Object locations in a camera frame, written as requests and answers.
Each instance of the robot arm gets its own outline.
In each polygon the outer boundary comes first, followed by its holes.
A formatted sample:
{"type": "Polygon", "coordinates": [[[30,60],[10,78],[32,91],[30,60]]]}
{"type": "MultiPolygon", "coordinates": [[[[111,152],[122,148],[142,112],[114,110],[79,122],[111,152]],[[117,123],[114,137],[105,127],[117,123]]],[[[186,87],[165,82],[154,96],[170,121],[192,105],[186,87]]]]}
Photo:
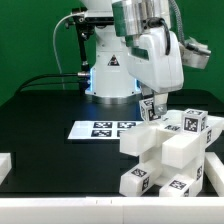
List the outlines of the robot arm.
{"type": "Polygon", "coordinates": [[[183,86],[182,64],[203,68],[210,55],[206,46],[196,41],[179,43],[168,30],[169,2],[177,10],[173,0],[112,0],[128,72],[140,81],[143,97],[153,96],[159,116],[166,113],[168,93],[183,86]]]}

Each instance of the black tabletop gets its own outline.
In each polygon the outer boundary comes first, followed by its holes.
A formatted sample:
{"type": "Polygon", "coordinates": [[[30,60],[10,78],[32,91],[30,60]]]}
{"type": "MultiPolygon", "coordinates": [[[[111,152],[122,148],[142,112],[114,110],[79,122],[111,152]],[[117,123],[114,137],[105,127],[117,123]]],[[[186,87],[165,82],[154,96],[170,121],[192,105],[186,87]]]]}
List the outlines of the black tabletop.
{"type": "MultiPolygon", "coordinates": [[[[168,109],[195,108],[224,116],[224,104],[206,91],[169,95],[168,109]]],[[[0,152],[10,152],[13,168],[0,197],[120,196],[120,176],[138,157],[119,152],[118,140],[67,140],[76,120],[139,121],[138,102],[93,103],[76,91],[24,91],[0,108],[0,152]]],[[[207,151],[221,160],[223,134],[207,151]]],[[[200,196],[216,193],[204,178],[200,196]]],[[[145,196],[158,195],[158,187],[145,196]]]]}

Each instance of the green wall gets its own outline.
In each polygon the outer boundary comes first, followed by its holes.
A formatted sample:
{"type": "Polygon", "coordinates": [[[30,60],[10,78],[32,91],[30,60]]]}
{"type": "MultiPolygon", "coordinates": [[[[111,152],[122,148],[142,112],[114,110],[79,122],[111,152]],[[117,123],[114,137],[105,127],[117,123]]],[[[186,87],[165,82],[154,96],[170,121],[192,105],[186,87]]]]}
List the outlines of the green wall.
{"type": "MultiPolygon", "coordinates": [[[[212,50],[205,70],[184,69],[184,87],[206,89],[224,101],[224,1],[177,0],[177,3],[182,11],[185,36],[207,43],[212,50]]],[[[0,104],[28,78],[58,73],[52,47],[53,30],[62,17],[80,5],[77,0],[1,0],[0,104]]],[[[76,38],[74,29],[59,29],[57,45],[63,72],[80,69],[76,38]]],[[[94,38],[91,38],[87,43],[90,63],[95,60],[94,45],[94,38]]]]}

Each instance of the black and white pattern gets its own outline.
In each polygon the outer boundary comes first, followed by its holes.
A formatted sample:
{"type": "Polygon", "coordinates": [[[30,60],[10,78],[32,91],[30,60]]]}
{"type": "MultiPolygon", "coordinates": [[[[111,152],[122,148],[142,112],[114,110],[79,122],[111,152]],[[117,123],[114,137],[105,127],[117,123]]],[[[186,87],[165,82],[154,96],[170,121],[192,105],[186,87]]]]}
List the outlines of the black and white pattern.
{"type": "Polygon", "coordinates": [[[120,66],[115,55],[113,55],[112,58],[110,59],[108,66],[120,66]]]}
{"type": "Polygon", "coordinates": [[[93,128],[112,128],[112,122],[94,122],[93,128]]]}
{"type": "Polygon", "coordinates": [[[126,130],[118,130],[117,131],[117,137],[120,138],[121,137],[121,133],[124,132],[124,131],[126,131],[126,130]]]}
{"type": "Polygon", "coordinates": [[[209,130],[207,133],[207,144],[212,140],[212,130],[209,130]]]}
{"type": "Polygon", "coordinates": [[[197,111],[197,110],[189,110],[188,112],[187,112],[187,114],[193,114],[193,115],[201,115],[202,114],[202,112],[201,111],[197,111]]]}
{"type": "Polygon", "coordinates": [[[93,130],[91,137],[111,137],[112,131],[110,130],[93,130]]]}
{"type": "Polygon", "coordinates": [[[136,126],[136,122],[118,122],[117,123],[117,128],[127,129],[127,128],[132,128],[134,126],[136,126]]]}
{"type": "Polygon", "coordinates": [[[140,110],[141,110],[142,119],[146,120],[145,108],[141,106],[140,110]]]}
{"type": "Polygon", "coordinates": [[[184,120],[184,130],[197,132],[198,129],[198,119],[185,118],[184,120]]]}
{"type": "Polygon", "coordinates": [[[199,180],[202,177],[202,166],[200,166],[197,170],[197,180],[199,180]]]}
{"type": "Polygon", "coordinates": [[[206,127],[206,117],[203,117],[201,120],[201,131],[203,131],[206,127]]]}
{"type": "Polygon", "coordinates": [[[165,129],[171,130],[171,131],[178,131],[180,129],[180,127],[173,126],[173,125],[168,125],[167,127],[165,127],[165,129]]]}
{"type": "Polygon", "coordinates": [[[161,116],[155,114],[154,109],[148,110],[148,113],[149,113],[149,121],[154,121],[161,118],[161,116]]]}
{"type": "Polygon", "coordinates": [[[184,197],[189,197],[189,192],[190,192],[190,190],[189,190],[189,188],[184,192],[184,197]]]}
{"type": "Polygon", "coordinates": [[[149,98],[147,100],[144,101],[144,104],[148,107],[148,106],[152,106],[153,105],[153,98],[149,98]]]}
{"type": "Polygon", "coordinates": [[[131,172],[132,174],[134,174],[135,176],[137,177],[143,177],[145,176],[147,173],[143,170],[140,170],[140,169],[135,169],[134,171],[131,172]]]}
{"type": "Polygon", "coordinates": [[[143,180],[142,191],[144,191],[145,189],[147,189],[148,186],[149,186],[149,177],[147,177],[145,180],[143,180]]]}
{"type": "Polygon", "coordinates": [[[186,184],[185,184],[185,183],[182,183],[182,182],[180,182],[180,181],[178,181],[178,180],[174,180],[174,181],[170,184],[170,186],[173,187],[173,188],[176,188],[176,189],[178,189],[178,190],[183,190],[184,187],[186,186],[186,184]]]}

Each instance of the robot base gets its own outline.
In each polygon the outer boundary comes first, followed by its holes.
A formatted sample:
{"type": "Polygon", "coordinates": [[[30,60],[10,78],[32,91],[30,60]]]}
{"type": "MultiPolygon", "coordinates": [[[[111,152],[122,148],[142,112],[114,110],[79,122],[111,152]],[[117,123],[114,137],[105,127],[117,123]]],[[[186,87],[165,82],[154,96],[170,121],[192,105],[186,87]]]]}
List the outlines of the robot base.
{"type": "Polygon", "coordinates": [[[136,94],[136,95],[128,96],[125,98],[99,97],[99,96],[88,95],[88,94],[86,94],[85,96],[87,100],[90,100],[96,103],[111,104],[111,105],[137,102],[141,99],[141,94],[136,94]]]}

